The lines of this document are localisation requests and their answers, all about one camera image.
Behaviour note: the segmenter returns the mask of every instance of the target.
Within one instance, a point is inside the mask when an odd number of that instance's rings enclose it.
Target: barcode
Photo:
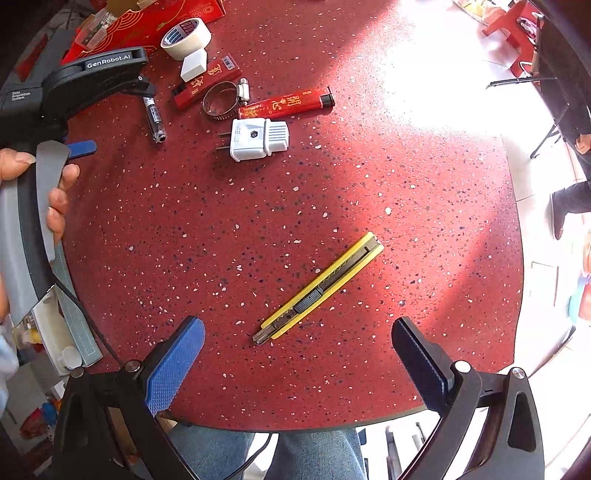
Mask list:
[[[152,118],[154,119],[155,123],[159,123],[162,121],[160,119],[160,115],[158,114],[158,109],[155,105],[150,105],[150,113],[152,114]]]
[[[224,58],[222,58],[222,62],[226,66],[226,68],[228,70],[232,70],[235,67],[235,65],[230,60],[230,57],[224,57]]]

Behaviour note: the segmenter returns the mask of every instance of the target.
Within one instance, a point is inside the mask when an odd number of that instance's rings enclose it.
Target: black cable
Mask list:
[[[70,20],[72,19],[72,13],[73,12],[74,12],[74,1],[71,1],[70,2],[70,13],[68,14],[68,20],[66,21],[66,30],[68,28],[70,28]]]
[[[235,475],[238,475],[239,473],[242,473],[244,470],[246,470],[248,467],[250,467],[251,463],[255,461],[256,457],[259,456],[259,454],[269,446],[269,442],[271,441],[271,437],[272,437],[272,433],[269,434],[269,436],[267,437],[267,440],[265,441],[265,443],[263,444],[263,446],[261,448],[259,448],[255,453],[253,453],[247,460],[246,462],[244,462],[240,467],[238,467],[236,470],[234,470],[232,473],[230,473],[230,475],[228,475],[224,480],[230,480],[232,477],[234,477]]]
[[[67,288],[59,278],[57,278],[57,276],[55,276],[55,280],[56,280],[56,286],[63,292],[66,294],[66,296],[74,303],[74,305],[76,305],[78,307],[78,309],[82,312],[82,315],[84,315],[84,318],[86,319],[86,321],[88,322],[88,325],[90,326],[90,328],[92,329],[92,331],[95,333],[95,335],[100,339],[100,341],[102,342],[102,344],[105,346],[105,348],[107,349],[107,351],[111,354],[111,356],[115,359],[115,361],[123,366],[124,363],[121,361],[121,358],[119,358],[119,356],[115,353],[115,351],[113,350],[113,347],[111,347],[109,345],[109,342],[107,342],[105,336],[99,332],[99,329],[97,328],[94,320],[92,318],[90,318],[90,314],[86,311],[86,309],[84,308],[84,305],[82,305],[80,303],[80,300],[78,300],[76,298],[76,296],[70,291],[69,288]]]

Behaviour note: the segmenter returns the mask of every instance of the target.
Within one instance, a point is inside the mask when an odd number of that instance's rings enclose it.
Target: masking tape roll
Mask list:
[[[189,18],[166,32],[160,46],[175,60],[184,60],[194,51],[205,48],[212,33],[200,18]]]

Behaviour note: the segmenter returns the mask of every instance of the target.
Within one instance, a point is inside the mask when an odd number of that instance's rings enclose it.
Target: screw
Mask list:
[[[513,375],[515,375],[517,378],[519,378],[520,380],[522,378],[525,378],[525,372],[523,371],[522,368],[519,368],[519,367],[512,368],[511,373]]]
[[[462,372],[463,374],[467,374],[470,370],[472,370],[472,366],[464,360],[458,360],[456,363],[454,363],[454,367],[456,367],[457,371]]]
[[[125,364],[125,371],[132,374],[133,372],[137,372],[139,370],[139,368],[141,367],[141,365],[142,364],[139,363],[139,361],[137,361],[137,360],[130,360],[129,362],[127,362]]]
[[[72,370],[72,373],[70,375],[72,376],[72,378],[80,378],[83,374],[84,369],[82,367],[77,367],[74,370]]]

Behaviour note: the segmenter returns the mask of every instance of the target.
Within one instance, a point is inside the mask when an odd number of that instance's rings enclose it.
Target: red box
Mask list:
[[[173,89],[174,103],[180,110],[203,97],[216,83],[225,82],[238,77],[242,72],[231,55],[220,55],[207,64],[205,73],[189,82],[183,82]]]
[[[96,3],[99,7],[106,2],[99,0]],[[209,23],[224,15],[222,0],[158,0],[144,9],[123,13],[107,28],[107,36],[92,51],[73,43],[61,63],[126,47],[143,47],[151,54],[160,48],[164,34],[183,20],[199,17]]]

